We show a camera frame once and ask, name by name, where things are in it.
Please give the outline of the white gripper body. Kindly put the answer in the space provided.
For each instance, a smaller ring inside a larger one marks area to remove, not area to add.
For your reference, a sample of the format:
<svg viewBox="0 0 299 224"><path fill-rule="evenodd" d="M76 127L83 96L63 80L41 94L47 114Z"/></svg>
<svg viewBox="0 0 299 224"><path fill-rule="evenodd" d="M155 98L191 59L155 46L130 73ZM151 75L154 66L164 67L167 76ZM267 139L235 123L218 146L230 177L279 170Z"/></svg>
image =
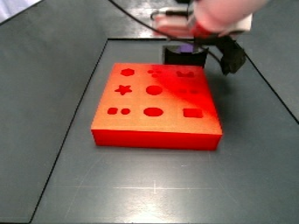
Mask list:
<svg viewBox="0 0 299 224"><path fill-rule="evenodd" d="M191 38L188 28L188 13L186 8L162 8L151 14L154 28L176 38Z"/></svg>

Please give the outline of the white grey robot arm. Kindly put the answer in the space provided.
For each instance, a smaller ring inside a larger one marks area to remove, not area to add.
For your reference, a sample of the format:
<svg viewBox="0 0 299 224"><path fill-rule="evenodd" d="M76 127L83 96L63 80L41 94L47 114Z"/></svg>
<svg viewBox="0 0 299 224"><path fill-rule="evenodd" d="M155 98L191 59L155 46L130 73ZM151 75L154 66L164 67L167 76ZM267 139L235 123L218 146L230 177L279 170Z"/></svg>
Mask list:
<svg viewBox="0 0 299 224"><path fill-rule="evenodd" d="M271 0L191 0L188 8L166 7L152 14L154 28L174 37L211 39L251 29L252 14Z"/></svg>

